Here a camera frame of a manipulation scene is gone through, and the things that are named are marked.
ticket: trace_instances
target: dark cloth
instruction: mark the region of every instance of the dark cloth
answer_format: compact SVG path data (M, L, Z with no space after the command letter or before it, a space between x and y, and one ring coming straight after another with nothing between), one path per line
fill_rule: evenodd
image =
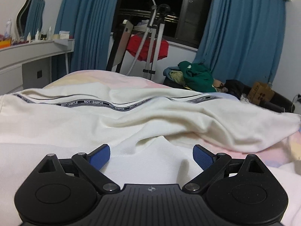
M182 85L174 82L173 80L170 80L168 77L165 77L163 85L168 86L168 87L172 87L172 88L185 89L185 87L183 87Z
M243 94L244 84L238 80L226 80L224 87L228 89L228 94L231 94L240 100Z
M209 69L202 63L191 64L188 61L183 61L178 66L183 72L186 86L197 92L216 92L212 86L213 77Z

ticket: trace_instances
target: blue gripper pad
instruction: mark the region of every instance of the blue gripper pad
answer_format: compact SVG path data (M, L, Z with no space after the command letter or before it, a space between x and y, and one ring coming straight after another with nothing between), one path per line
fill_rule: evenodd
M203 169L206 170L208 167L210 167L214 160L213 160L213 153L211 153L210 151L205 152L204 150L202 150L199 145L195 145L193 147L193 159L195 160L195 162Z
M100 170L110 159L111 151L107 144L103 144L87 155L87 161L97 170Z

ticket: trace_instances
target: bed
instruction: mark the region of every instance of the bed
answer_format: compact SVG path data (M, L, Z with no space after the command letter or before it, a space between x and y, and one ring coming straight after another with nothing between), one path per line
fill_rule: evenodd
M20 224L14 193L46 154L69 158L108 143L111 159L102 172L121 187L124 183L184 185L202 171L192 159L195 144L233 158L255 153L289 196L282 223L299 225L300 117L274 114L226 96L171 89L143 78L96 70L71 73L44 89L5 95L0 111L1 222ZM142 108L152 115L141 112ZM245 118L235 111L242 111ZM203 114L202 121L196 112ZM235 115L233 122L230 112Z

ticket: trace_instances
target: red cloth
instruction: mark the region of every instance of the red cloth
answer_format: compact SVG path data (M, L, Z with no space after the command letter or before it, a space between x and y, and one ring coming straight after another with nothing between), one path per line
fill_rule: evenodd
M127 51L134 57L135 57L135 55L138 51L141 40L142 40L142 37L140 37L139 35L136 34L136 35L132 36L130 41L128 42ZM149 37L145 40L145 43L144 43L143 48L141 50L141 53L138 57L139 61L146 61L147 60L147 54L148 54L148 49L149 49L149 46L150 46L150 41L151 41L151 39ZM152 56L151 56L151 62L154 59L155 45L156 44L154 43L153 53L152 53ZM167 55L168 55L168 42L166 40L162 39L160 50L159 50L158 60L166 58Z

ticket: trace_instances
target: triangular opening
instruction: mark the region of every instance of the triangular opening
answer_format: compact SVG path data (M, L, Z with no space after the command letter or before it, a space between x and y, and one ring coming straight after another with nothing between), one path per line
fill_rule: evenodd
M264 171L260 168L258 163L254 160L250 162L249 172L264 173Z
M53 164L53 161L49 159L46 161L44 166L40 169L39 173L54 172L54 171L55 171L55 166Z

